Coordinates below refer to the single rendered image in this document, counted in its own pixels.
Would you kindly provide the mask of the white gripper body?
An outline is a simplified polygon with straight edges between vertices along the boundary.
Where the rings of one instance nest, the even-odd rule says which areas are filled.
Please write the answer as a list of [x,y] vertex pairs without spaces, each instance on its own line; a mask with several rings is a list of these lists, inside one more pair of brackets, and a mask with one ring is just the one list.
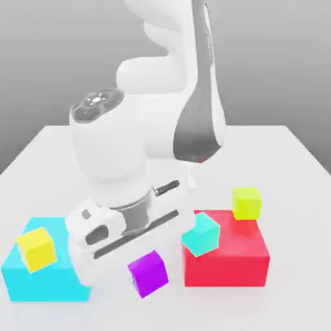
[[125,234],[118,211],[84,206],[68,216],[68,249],[78,280],[93,286],[114,269],[149,252],[168,248],[194,225],[191,206],[168,209],[140,231]]

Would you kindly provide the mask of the small purple cube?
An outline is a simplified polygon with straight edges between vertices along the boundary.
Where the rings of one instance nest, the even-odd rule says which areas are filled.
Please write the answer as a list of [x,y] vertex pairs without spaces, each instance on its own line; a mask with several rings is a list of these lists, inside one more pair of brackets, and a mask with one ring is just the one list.
[[164,260],[152,251],[128,265],[133,285],[141,298],[147,297],[169,282]]

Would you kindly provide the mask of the small yellow cube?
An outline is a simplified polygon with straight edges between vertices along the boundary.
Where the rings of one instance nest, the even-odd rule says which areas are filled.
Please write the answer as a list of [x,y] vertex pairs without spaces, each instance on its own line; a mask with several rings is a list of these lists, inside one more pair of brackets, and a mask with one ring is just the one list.
[[57,261],[54,241],[43,227],[18,236],[16,242],[21,260],[29,273],[34,273]]

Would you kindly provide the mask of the small turquoise cube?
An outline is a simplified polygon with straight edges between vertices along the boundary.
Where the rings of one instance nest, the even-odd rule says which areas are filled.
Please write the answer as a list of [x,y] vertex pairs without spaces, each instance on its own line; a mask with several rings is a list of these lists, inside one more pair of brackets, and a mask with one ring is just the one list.
[[219,247],[220,225],[204,212],[195,215],[195,225],[181,237],[182,244],[194,257]]

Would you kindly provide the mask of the small lime cube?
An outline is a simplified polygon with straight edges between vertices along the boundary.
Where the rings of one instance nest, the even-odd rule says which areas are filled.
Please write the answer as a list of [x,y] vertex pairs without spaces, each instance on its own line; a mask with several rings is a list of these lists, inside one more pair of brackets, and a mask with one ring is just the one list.
[[234,187],[232,212],[235,220],[257,220],[260,217],[262,198],[256,187]]

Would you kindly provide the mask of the large cyan box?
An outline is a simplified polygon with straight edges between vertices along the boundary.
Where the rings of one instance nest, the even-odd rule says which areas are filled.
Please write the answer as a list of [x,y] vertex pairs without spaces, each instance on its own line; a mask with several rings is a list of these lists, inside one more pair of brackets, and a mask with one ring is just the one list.
[[11,301],[15,302],[85,302],[91,287],[82,285],[68,252],[69,234],[63,217],[33,217],[23,233],[44,228],[52,237],[57,261],[34,273],[27,270],[19,247],[14,245],[1,271]]

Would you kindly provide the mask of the large red box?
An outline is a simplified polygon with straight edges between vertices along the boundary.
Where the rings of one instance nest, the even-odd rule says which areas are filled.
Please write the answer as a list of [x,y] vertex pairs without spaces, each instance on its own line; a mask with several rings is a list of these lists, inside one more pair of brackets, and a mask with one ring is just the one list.
[[219,247],[200,257],[182,247],[184,284],[252,286],[266,284],[270,254],[255,220],[235,220],[231,210],[196,210],[220,225]]

